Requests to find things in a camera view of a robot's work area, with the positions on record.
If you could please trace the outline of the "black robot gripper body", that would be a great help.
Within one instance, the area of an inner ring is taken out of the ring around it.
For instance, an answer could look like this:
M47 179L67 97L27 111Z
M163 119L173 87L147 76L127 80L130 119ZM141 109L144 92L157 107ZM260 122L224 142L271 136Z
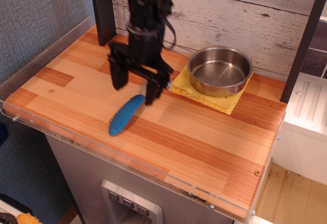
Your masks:
M142 31L139 28L128 27L127 44L109 42L109 62L115 62L147 80L157 79L165 82L165 88L170 85L170 74L173 69L163 60L164 27L153 31Z

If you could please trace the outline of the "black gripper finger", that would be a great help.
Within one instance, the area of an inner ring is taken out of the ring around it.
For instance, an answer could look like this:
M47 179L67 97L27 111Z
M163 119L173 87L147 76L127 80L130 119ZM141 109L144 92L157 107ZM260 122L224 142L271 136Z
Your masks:
M166 86L163 80L148 80L146 87L145 105L151 105L155 99L159 98L164 87Z
M122 88L128 82L128 69L115 62L110 62L112 85L116 90Z

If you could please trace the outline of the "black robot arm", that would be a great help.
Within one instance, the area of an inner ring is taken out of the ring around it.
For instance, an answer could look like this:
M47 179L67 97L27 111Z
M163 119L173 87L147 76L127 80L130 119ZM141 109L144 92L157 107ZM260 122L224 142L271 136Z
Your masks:
M148 82L145 104L150 105L170 83L173 69L163 60L161 50L165 28L173 29L167 16L172 0L128 0L130 21L128 44L110 42L110 73L113 87L119 90L133 72Z

